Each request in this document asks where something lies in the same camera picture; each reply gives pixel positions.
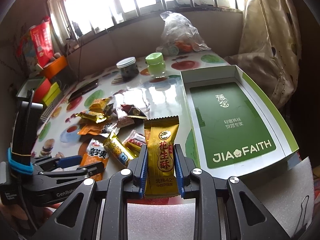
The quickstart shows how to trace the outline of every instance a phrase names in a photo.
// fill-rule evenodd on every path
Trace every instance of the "fruit-patterned tablecloth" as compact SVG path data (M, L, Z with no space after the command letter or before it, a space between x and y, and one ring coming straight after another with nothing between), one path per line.
M166 77L153 79L150 77L144 57L136 62L140 74L129 82L123 82L116 66L86 76L75 85L64 99L53 110L50 118L38 131L38 138L33 148L33 156L51 154L55 156L83 155L93 135L78 135L81 124L76 113L87 110L96 98L107 98L112 95L120 104L133 104L143 111L148 118L159 118L178 115L180 126L175 143L181 144L182 150L188 155L193 152L193 139L190 117L185 105L180 71L217 65L228 65L212 51L188 53L176 57L165 58ZM99 86L89 93L75 99L70 104L68 98L80 87L99 79ZM132 131L144 134L143 123L121 128L118 136L125 139ZM110 156L104 178L111 177L123 168L122 164Z

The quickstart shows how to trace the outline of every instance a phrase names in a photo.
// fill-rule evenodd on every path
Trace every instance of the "green jar lid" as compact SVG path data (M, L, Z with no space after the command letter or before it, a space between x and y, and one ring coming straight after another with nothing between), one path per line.
M148 65L157 65L163 62L163 55L161 52L151 53L146 57L146 62Z

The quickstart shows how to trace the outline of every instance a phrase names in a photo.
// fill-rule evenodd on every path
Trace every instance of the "smartphone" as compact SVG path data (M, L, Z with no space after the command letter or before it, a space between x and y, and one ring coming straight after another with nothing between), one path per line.
M79 88L77 91L73 92L71 96L69 97L68 102L70 103L71 101L75 100L79 96L82 96L89 91L95 89L99 85L99 79L96 79L95 81L92 81L91 83L85 85L82 88Z

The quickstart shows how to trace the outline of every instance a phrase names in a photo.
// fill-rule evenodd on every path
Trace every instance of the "curtain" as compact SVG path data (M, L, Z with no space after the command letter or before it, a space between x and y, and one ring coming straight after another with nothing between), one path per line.
M239 52L225 59L246 72L281 108L297 88L301 59L292 0L244 0Z

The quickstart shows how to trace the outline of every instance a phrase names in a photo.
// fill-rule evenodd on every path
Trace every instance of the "yellow box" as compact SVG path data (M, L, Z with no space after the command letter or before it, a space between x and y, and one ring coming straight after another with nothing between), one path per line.
M48 107L60 93L61 90L57 82L55 82L51 85L49 92L42 98L41 103L44 105L44 107Z

